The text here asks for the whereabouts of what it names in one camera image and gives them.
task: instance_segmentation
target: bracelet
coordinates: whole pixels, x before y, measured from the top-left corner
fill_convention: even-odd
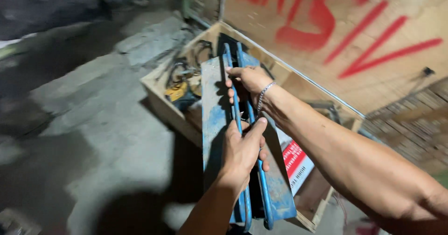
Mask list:
[[[257,114],[260,114],[261,110],[261,101],[263,99],[263,95],[266,92],[267,89],[269,89],[273,84],[276,84],[276,82],[272,82],[269,85],[267,85],[260,93],[260,97],[258,98],[258,105],[257,105]]]

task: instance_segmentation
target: hand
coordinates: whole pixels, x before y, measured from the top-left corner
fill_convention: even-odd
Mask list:
[[[272,79],[269,78],[264,70],[260,66],[248,66],[246,68],[240,67],[227,67],[227,73],[236,77],[236,81],[233,82],[235,88],[238,92],[238,101],[240,99],[246,100],[247,93],[250,93],[250,97],[252,102],[256,106],[258,104],[258,97],[261,91],[270,83],[272,83]],[[229,101],[233,104],[233,89],[232,89],[232,80],[226,81],[226,86],[230,89],[227,92],[229,96]]]
[[[225,134],[223,148],[223,166],[221,174],[232,175],[233,185],[239,187],[241,193],[249,183],[249,174],[257,161],[263,161],[262,169],[269,170],[269,162],[265,161],[267,150],[261,149],[266,144],[263,132],[267,126],[267,119],[260,118],[250,127],[246,122],[241,122],[243,135],[238,131],[235,120],[230,122]]]

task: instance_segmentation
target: forearm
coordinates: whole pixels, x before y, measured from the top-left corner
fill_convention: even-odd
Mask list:
[[[240,194],[237,175],[220,173],[179,230],[180,235],[225,234]]]
[[[266,92],[263,103],[327,180],[359,208],[385,218],[401,218],[410,208],[411,218],[434,217],[418,203],[445,189],[399,154],[334,123],[279,86]]]

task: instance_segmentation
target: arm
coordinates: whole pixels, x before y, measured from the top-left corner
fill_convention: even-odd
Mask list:
[[[272,82],[252,69],[228,72],[240,77],[251,94]],[[277,85],[266,91],[262,110],[300,143],[337,191],[383,229],[448,228],[448,191],[389,147],[334,123]]]
[[[260,118],[242,136],[236,122],[233,120],[230,123],[225,134],[223,166],[218,177],[193,208],[179,234],[210,235],[227,232],[233,207],[249,183],[250,171],[257,158],[266,159],[267,151],[260,151],[260,147],[265,144],[262,134],[266,125],[266,118]],[[241,126],[249,129],[246,122],[241,122]],[[263,162],[262,166],[263,170],[269,170],[267,162]]]

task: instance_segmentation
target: blue metal handle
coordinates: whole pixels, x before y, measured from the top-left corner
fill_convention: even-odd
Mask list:
[[[227,58],[228,65],[233,67],[232,65],[232,57],[230,54],[230,47],[228,44],[224,44],[227,54],[225,57]],[[240,134],[243,134],[243,130],[241,128],[241,116],[240,116],[240,105],[238,104],[238,94],[235,86],[232,84],[233,89],[233,118],[237,122],[238,131]],[[245,223],[244,223],[244,232],[249,232],[250,226],[252,225],[252,207],[250,203],[250,192],[249,186],[246,187],[244,192],[242,193],[244,196],[244,206],[245,206]]]
[[[240,67],[246,67],[246,63],[245,63],[244,55],[243,55],[243,49],[242,49],[242,45],[240,42],[237,43],[237,47],[238,47],[238,54],[237,54],[238,65]],[[252,107],[250,100],[251,100],[250,95],[248,95],[246,105],[247,105],[247,111],[249,113],[249,123],[250,123],[250,125],[253,125],[255,123],[255,114],[254,114],[254,108]],[[258,164],[258,171],[259,171],[259,175],[260,175],[260,184],[261,184],[262,200],[263,200],[263,207],[264,207],[265,227],[268,230],[272,230],[274,228],[274,217],[272,214],[271,196],[269,195],[269,188],[267,186],[266,174],[262,168],[263,161],[258,159],[257,164]]]

